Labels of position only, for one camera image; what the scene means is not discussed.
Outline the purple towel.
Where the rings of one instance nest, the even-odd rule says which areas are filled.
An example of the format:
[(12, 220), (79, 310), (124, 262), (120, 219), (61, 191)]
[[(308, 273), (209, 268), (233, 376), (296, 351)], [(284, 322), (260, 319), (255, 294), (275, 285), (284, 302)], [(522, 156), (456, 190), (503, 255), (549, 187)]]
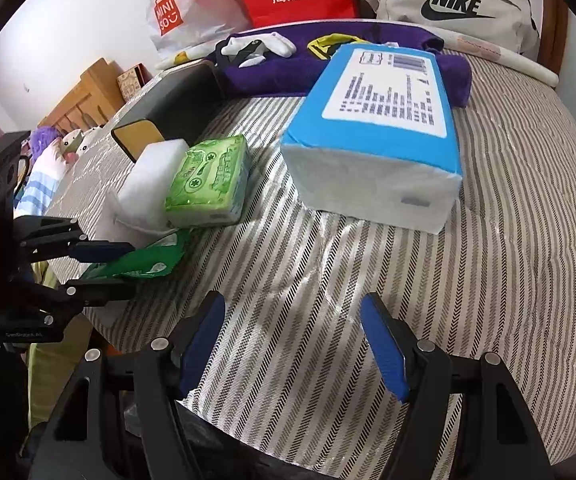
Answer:
[(290, 40), (297, 52), (289, 58), (268, 52), (260, 64), (239, 67), (222, 52), (227, 44), (223, 40), (207, 57), (221, 71), (228, 96), (305, 96), (328, 64), (327, 58), (309, 50), (309, 44), (331, 34), (340, 34), (345, 41), (356, 37), (369, 44), (395, 42), (402, 48), (432, 53), (440, 68), (448, 103), (452, 107), (464, 107), (468, 103), (472, 82), (470, 65), (461, 56), (444, 54), (443, 39), (422, 27), (393, 22), (332, 20), (284, 24), (267, 30)]

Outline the green foil packet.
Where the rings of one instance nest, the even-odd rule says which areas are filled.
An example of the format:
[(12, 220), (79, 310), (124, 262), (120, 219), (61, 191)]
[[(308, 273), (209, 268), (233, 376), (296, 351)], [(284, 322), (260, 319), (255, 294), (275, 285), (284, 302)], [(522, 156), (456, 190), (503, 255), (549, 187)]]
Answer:
[(177, 230), (157, 242), (108, 263), (93, 263), (79, 277), (81, 280), (106, 278), (161, 278), (169, 275), (186, 253), (190, 230)]

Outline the rolled white patterned mat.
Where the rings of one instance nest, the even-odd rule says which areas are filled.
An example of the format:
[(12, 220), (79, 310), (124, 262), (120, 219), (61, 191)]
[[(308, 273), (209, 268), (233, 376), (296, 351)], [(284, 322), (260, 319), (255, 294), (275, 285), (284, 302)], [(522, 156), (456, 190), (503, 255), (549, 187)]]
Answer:
[[(484, 58), (498, 65), (511, 68), (518, 73), (523, 73), (524, 75), (542, 81), (543, 84), (547, 84), (550, 88), (556, 88), (559, 84), (559, 76), (552, 70), (532, 61), (530, 58), (526, 58), (524, 55), (497, 46), (497, 44), (491, 44), (489, 41), (436, 26), (419, 25), (401, 21), (392, 22), (392, 25), (394, 24), (425, 29), (427, 32), (430, 32), (430, 34), (440, 37), (448, 50), (466, 53), (476, 56), (477, 58)], [(197, 46), (166, 56), (166, 58), (162, 58), (161, 61), (155, 65), (155, 69), (168, 70), (176, 64), (178, 58), (181, 63), (188, 61), (193, 62), (194, 60), (199, 60), (199, 58), (205, 58), (214, 51), (216, 44), (216, 40), (211, 40), (205, 44), (198, 44)]]

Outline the white foam block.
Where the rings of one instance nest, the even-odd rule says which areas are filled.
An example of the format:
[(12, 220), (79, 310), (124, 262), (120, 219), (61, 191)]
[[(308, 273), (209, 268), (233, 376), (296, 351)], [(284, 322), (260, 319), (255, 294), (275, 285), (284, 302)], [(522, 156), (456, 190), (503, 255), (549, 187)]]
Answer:
[(120, 191), (105, 193), (95, 240), (147, 247), (175, 231), (166, 219), (164, 200), (188, 151), (181, 139), (149, 144)]

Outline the plush toys pile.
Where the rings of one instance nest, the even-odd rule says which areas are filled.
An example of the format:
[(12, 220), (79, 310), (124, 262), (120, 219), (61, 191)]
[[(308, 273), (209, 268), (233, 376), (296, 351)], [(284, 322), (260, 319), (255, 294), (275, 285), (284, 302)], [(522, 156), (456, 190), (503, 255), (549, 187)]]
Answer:
[(53, 126), (37, 127), (30, 133), (30, 160), (34, 162), (44, 153), (45, 149), (58, 140), (61, 145), (61, 153), (75, 153), (80, 156), (86, 153), (97, 136), (102, 133), (101, 127), (94, 127), (87, 130), (74, 129), (69, 133), (63, 133)]

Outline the green tissue pack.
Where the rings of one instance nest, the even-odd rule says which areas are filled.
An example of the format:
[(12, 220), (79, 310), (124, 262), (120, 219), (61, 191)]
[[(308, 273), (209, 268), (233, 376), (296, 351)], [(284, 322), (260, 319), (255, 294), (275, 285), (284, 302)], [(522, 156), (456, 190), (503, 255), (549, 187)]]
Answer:
[(244, 136), (204, 140), (186, 152), (164, 200), (177, 228), (225, 226), (240, 220), (250, 174)]

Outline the white sock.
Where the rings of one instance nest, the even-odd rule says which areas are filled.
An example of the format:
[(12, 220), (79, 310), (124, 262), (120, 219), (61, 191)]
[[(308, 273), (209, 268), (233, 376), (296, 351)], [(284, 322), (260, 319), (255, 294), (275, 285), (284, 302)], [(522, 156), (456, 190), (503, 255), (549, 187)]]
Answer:
[(295, 44), (278, 32), (230, 37), (221, 41), (215, 48), (216, 61), (219, 66), (245, 68), (259, 65), (266, 61), (266, 53), (291, 58), (297, 52)]

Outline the wooden headboard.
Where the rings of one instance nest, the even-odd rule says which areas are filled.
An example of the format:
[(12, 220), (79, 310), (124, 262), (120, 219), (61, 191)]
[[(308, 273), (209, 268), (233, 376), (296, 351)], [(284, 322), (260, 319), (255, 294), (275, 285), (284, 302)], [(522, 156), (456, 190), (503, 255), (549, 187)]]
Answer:
[(117, 77), (122, 71), (114, 61), (97, 62), (84, 70), (79, 81), (38, 127), (56, 127), (62, 133), (102, 127), (125, 105)]

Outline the brown patterned box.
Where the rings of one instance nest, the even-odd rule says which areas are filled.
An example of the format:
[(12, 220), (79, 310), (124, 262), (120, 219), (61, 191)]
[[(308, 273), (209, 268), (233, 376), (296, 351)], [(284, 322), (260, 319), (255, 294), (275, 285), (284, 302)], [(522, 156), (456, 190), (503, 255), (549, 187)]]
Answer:
[(117, 87), (125, 103), (141, 91), (150, 81), (151, 75), (142, 63), (132, 66), (129, 70), (116, 77)]

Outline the dark green rectangular tin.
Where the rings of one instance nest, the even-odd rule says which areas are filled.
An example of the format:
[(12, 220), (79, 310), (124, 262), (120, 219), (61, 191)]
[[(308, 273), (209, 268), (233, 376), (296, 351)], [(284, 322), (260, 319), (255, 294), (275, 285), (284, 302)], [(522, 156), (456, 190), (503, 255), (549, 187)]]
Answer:
[(152, 143), (181, 139), (192, 146), (224, 103), (213, 63), (179, 65), (139, 96), (112, 127), (111, 136), (132, 162)]

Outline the yellow pouch with black straps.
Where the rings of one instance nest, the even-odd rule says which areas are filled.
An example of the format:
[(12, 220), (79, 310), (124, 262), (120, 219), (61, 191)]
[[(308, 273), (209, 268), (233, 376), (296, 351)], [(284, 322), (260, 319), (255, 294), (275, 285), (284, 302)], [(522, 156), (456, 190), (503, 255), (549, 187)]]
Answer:
[(335, 52), (345, 44), (366, 44), (366, 40), (361, 39), (358, 36), (334, 32), (333, 34), (311, 40), (307, 44), (307, 50), (320, 60), (329, 61), (332, 58), (332, 55), (334, 55)]

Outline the striped grey bed quilt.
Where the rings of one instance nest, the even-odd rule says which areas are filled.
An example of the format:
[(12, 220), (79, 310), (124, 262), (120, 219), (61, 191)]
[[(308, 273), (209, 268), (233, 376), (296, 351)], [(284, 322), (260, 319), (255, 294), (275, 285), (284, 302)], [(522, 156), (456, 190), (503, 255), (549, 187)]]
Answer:
[(550, 460), (576, 454), (576, 122), (546, 84), (469, 65), (454, 114), (464, 182), (441, 233), (306, 209), (279, 151), (300, 100), (234, 100), (205, 134), (248, 141), (240, 222), (196, 232), (171, 274), (87, 318), (131, 352), (218, 290), (225, 324), (187, 408), (282, 460), (375, 479), (405, 415), (359, 322), (376, 292), (444, 351), (498, 353)]

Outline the light blue striped pillow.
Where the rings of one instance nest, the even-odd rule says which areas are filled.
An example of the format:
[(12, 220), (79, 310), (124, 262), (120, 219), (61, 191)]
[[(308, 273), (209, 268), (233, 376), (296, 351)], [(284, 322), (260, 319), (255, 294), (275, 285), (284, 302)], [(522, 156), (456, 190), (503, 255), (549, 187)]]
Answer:
[(69, 169), (59, 143), (45, 148), (37, 157), (22, 196), (14, 206), (13, 217), (43, 216)]

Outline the white Miniso plastic bag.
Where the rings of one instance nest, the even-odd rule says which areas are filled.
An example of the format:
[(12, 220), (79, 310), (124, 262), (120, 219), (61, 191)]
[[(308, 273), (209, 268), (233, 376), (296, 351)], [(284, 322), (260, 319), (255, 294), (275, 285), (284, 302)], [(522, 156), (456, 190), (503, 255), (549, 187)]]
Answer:
[(214, 44), (249, 27), (237, 0), (146, 0), (149, 36), (160, 58)]

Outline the blue tissue pack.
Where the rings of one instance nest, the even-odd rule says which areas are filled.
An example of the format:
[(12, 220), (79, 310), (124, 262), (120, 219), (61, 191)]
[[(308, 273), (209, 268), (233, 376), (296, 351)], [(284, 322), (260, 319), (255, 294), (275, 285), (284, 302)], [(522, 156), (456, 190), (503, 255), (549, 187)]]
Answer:
[(440, 233), (462, 187), (453, 114), (436, 57), (345, 44), (280, 143), (309, 209)]

